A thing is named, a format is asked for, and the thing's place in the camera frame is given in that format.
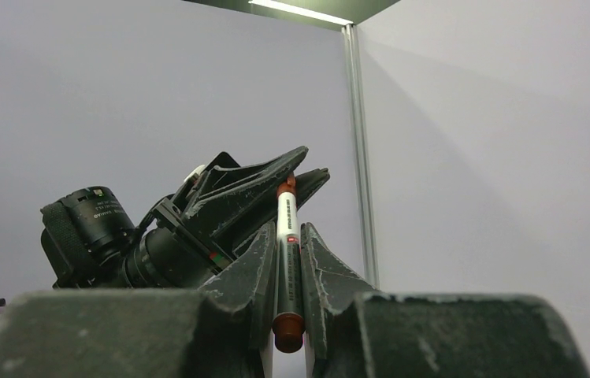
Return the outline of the red capped whiteboard marker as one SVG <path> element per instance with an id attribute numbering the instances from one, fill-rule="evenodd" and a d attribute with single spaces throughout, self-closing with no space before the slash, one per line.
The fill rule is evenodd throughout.
<path id="1" fill-rule="evenodd" d="M 286 354 L 302 348 L 306 330 L 302 300 L 301 236 L 295 201 L 295 196 L 290 193 L 283 193 L 277 198 L 278 267 L 272 330 L 275 347 Z"/>

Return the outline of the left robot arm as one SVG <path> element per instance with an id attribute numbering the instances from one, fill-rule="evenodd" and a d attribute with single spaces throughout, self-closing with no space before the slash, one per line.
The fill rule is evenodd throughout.
<path id="1" fill-rule="evenodd" d="M 55 288 L 198 287 L 243 255 L 277 216 L 277 188 L 304 160 L 300 146 L 240 165 L 222 152 L 134 224 L 107 187 L 74 191 L 41 210 Z"/>

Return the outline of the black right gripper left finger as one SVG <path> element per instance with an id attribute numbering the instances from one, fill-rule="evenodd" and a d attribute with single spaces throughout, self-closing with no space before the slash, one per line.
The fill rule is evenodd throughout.
<path id="1" fill-rule="evenodd" d="M 270 377 L 276 233 L 197 289 L 64 289 L 0 314 L 0 377 Z"/>

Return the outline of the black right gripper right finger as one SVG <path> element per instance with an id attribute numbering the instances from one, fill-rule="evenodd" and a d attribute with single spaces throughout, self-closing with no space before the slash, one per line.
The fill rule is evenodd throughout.
<path id="1" fill-rule="evenodd" d="M 310 377 L 589 377 L 545 300 L 379 291 L 301 228 Z"/>

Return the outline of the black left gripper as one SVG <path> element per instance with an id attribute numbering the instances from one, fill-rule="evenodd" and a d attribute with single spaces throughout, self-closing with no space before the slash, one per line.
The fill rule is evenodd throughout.
<path id="1" fill-rule="evenodd" d="M 298 146 L 266 162 L 241 166 L 226 152 L 219 153 L 196 182 L 182 183 L 150 211 L 158 233 L 167 235 L 162 247 L 150 249 L 152 260 L 193 266 L 218 273 L 244 254 L 255 233 L 265 223 L 276 221 L 277 197 L 291 183 L 297 209 L 313 197 L 329 179 L 327 168 L 314 169 L 286 178 L 309 152 Z"/>

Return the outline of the red marker cap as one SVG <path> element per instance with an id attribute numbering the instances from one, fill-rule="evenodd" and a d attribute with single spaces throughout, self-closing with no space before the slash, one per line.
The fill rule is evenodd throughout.
<path id="1" fill-rule="evenodd" d="M 295 175 L 291 173 L 284 182 L 282 182 L 276 189 L 276 196 L 279 198 L 283 193 L 290 193 L 296 196 L 296 179 Z"/>

